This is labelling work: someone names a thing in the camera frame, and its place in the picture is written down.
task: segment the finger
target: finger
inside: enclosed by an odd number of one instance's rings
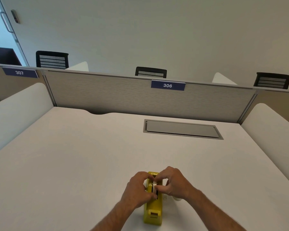
[[[162,179],[170,178],[170,174],[172,172],[172,169],[167,167],[162,172],[156,175],[155,181],[161,181]]]
[[[161,185],[156,185],[155,189],[158,190],[158,192],[169,195],[170,192],[170,186],[161,186]]]
[[[151,193],[151,192],[148,192],[147,193],[147,196],[146,196],[146,203],[153,200],[153,199],[157,199],[157,194],[154,194],[154,193]]]
[[[135,174],[134,178],[136,178],[137,180],[142,180],[142,182],[144,182],[144,180],[146,179],[150,179],[151,181],[154,181],[154,177],[152,174],[149,174],[148,172],[138,172]]]

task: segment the blue sign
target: blue sign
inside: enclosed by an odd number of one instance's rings
[[[170,81],[152,80],[151,81],[151,88],[184,91],[185,82],[170,82]]]
[[[38,78],[38,74],[34,69],[10,68],[10,67],[2,67],[2,69],[6,75]]]

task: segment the white desk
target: white desk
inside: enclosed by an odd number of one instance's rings
[[[216,125],[224,140],[143,133],[144,119]],[[0,150],[0,230],[89,231],[137,171],[171,165],[247,230],[289,230],[289,181],[239,124],[54,107]],[[206,230],[167,200],[161,227],[135,210],[124,230]]]

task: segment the door handle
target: door handle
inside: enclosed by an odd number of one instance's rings
[[[1,19],[2,19],[2,21],[3,21],[3,23],[4,23],[5,27],[6,27],[7,31],[10,32],[10,33],[14,33],[13,31],[10,31],[10,29],[8,27],[8,24],[6,23],[6,21],[5,21],[4,17],[3,17],[3,14],[6,14],[6,13],[1,11],[0,12],[0,16],[1,16]]]

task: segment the forearm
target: forearm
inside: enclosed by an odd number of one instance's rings
[[[133,208],[120,201],[91,231],[120,231],[132,212]]]
[[[197,212],[209,231],[246,231],[212,203],[200,190],[193,188],[186,201]]]

